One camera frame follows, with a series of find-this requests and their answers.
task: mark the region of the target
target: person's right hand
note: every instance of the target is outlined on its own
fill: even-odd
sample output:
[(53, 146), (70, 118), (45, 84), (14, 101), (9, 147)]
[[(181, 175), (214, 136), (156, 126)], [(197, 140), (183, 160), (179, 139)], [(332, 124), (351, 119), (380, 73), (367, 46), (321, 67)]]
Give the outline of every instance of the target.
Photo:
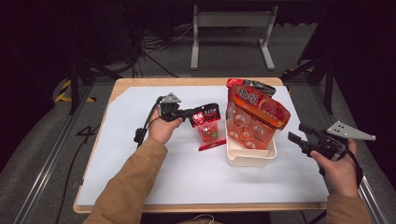
[(166, 122), (165, 120), (159, 118), (158, 108), (156, 107), (150, 118), (148, 136), (155, 138), (159, 142), (165, 144), (171, 138), (174, 129), (178, 128), (182, 122), (182, 118), (175, 119), (171, 122)]
[[(356, 142), (348, 139), (347, 143), (349, 150), (356, 156), (358, 153)], [(325, 170), (326, 177), (334, 189), (334, 194), (359, 197), (355, 162), (348, 154), (339, 161), (330, 161), (315, 150), (311, 151), (310, 155)]]

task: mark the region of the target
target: metal frame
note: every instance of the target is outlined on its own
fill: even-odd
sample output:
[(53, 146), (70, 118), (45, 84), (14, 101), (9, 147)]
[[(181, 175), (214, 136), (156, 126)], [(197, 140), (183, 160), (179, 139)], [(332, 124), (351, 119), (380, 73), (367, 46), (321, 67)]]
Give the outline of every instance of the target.
[[(86, 101), (86, 99), (90, 95), (92, 88), (93, 86), (84, 86), (79, 98), (80, 102)], [(46, 162), (44, 163), (43, 168), (38, 173), (37, 179), (35, 180), (35, 183), (33, 184), (28, 196), (26, 197), (26, 200), (23, 203), (20, 212), (17, 214), (13, 222), (14, 224), (27, 223), (29, 217), (33, 214), (33, 211), (35, 210), (35, 206), (37, 205), (38, 200), (40, 199), (41, 194), (43, 193), (45, 187), (47, 186), (47, 183), (49, 182), (50, 177), (52, 175), (52, 172), (55, 169), (55, 166), (59, 158), (61, 157), (62, 152), (64, 151), (66, 139), (69, 136), (73, 128), (73, 125), (75, 124), (78, 118), (79, 112), (81, 111), (83, 106), (84, 104), (78, 104), (74, 113), (70, 114), (69, 117), (67, 118), (61, 130), (61, 133), (58, 139), (56, 140), (55, 145), (52, 148), (52, 151), (50, 152)]]
[[(333, 114), (330, 114), (328, 112), (328, 108), (324, 104), (325, 96), (321, 92), (319, 86), (311, 86), (311, 90), (312, 90), (313, 95), (316, 97), (318, 105), (320, 105), (322, 113), (325, 115), (328, 126), (331, 126), (337, 120), (335, 119)], [(376, 201), (376, 198), (374, 196), (373, 190), (371, 189), (370, 184), (367, 181), (365, 176), (363, 176), (361, 185), (359, 186), (359, 195), (366, 203), (373, 223), (389, 224), (388, 219), (385, 217), (384, 213), (381, 211), (381, 208), (379, 207), (379, 205)]]
[(273, 7), (271, 11), (258, 12), (200, 12), (198, 6), (194, 6), (193, 15), (193, 43), (191, 53), (191, 70), (198, 69), (199, 54), (199, 38), (198, 27), (222, 27), (222, 26), (238, 26), (238, 27), (265, 27), (264, 39), (259, 39), (262, 56), (268, 70), (275, 70), (274, 63), (268, 50), (268, 42), (272, 29), (275, 24), (277, 7)]

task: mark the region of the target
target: tan jacket sleeve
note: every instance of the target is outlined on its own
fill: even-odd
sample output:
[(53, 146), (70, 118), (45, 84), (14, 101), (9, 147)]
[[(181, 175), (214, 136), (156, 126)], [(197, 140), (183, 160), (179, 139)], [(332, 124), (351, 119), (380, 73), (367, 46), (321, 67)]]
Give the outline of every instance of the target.
[(326, 223), (366, 224), (372, 221), (363, 199), (331, 195), (327, 202)]
[(163, 144), (148, 138), (108, 181), (84, 223), (140, 223), (166, 153)]

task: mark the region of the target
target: plastic container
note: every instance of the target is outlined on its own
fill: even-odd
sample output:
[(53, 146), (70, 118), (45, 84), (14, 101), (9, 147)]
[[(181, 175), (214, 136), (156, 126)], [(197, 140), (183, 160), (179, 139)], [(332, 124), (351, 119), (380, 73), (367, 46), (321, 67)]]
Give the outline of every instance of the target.
[(232, 102), (228, 103), (226, 118), (227, 134), (245, 149), (267, 148), (276, 131)]
[(232, 166), (263, 167), (276, 157), (274, 138), (270, 140), (266, 148), (246, 149), (233, 140), (228, 132), (226, 133), (227, 162)]

